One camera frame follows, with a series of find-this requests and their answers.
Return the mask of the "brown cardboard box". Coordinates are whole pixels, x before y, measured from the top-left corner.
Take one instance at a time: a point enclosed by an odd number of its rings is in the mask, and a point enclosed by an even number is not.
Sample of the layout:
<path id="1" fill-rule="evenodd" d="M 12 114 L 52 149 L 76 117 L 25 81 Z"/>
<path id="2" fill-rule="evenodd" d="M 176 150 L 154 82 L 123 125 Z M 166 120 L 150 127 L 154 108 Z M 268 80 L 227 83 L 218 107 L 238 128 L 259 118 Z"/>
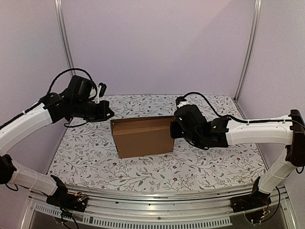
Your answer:
<path id="1" fill-rule="evenodd" d="M 170 125 L 173 116 L 111 120 L 114 144 L 120 159 L 173 152 Z"/>

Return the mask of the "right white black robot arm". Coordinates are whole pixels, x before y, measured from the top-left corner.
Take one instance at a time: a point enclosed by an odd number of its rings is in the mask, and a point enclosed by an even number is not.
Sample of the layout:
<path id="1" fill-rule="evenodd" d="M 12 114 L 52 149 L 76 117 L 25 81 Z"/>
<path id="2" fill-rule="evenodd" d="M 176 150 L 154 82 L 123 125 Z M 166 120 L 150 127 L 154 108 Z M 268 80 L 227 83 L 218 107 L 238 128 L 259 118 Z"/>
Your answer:
<path id="1" fill-rule="evenodd" d="M 246 198 L 250 208 L 258 207 L 293 170 L 305 165 L 305 123 L 298 110 L 273 119 L 242 120 L 224 115 L 207 121 L 196 105 L 186 104 L 174 112 L 170 135 L 202 150 L 251 143 L 284 145 L 271 168 L 256 179 Z"/>

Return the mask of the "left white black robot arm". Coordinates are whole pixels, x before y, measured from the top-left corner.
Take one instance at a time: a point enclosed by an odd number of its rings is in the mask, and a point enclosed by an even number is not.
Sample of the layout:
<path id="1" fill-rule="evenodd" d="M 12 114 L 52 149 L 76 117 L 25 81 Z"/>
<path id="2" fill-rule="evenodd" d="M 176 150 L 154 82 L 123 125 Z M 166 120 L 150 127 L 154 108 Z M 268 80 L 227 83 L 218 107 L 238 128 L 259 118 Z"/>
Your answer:
<path id="1" fill-rule="evenodd" d="M 13 184 L 41 192 L 67 207 L 71 197 L 65 184 L 57 177 L 44 175 L 12 159 L 8 152 L 36 131 L 62 119 L 68 122 L 81 118 L 86 123 L 103 122 L 114 116 L 110 103 L 101 100 L 107 86 L 74 75 L 61 92 L 47 92 L 32 107 L 0 127 L 0 183 Z"/>

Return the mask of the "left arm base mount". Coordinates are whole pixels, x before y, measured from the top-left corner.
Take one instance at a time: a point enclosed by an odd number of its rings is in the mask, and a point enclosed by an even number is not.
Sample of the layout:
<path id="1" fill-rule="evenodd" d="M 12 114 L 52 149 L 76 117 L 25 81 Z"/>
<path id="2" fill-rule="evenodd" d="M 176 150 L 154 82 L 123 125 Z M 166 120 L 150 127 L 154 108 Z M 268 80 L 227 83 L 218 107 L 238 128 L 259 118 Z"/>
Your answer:
<path id="1" fill-rule="evenodd" d="M 60 208 L 85 212 L 89 196 L 81 192 L 74 194 L 65 191 L 56 191 L 52 196 L 48 196 L 46 202 Z"/>

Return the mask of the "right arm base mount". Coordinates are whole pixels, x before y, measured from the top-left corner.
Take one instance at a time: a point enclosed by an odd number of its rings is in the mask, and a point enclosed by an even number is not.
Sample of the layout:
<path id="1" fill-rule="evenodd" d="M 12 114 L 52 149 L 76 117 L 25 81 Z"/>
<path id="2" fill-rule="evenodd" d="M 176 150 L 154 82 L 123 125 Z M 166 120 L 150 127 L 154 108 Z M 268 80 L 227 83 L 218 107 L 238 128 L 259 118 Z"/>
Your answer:
<path id="1" fill-rule="evenodd" d="M 248 194 L 230 199 L 233 212 L 244 212 L 246 220 L 251 224 L 259 224 L 265 219 L 270 213 L 270 204 L 269 194 Z"/>

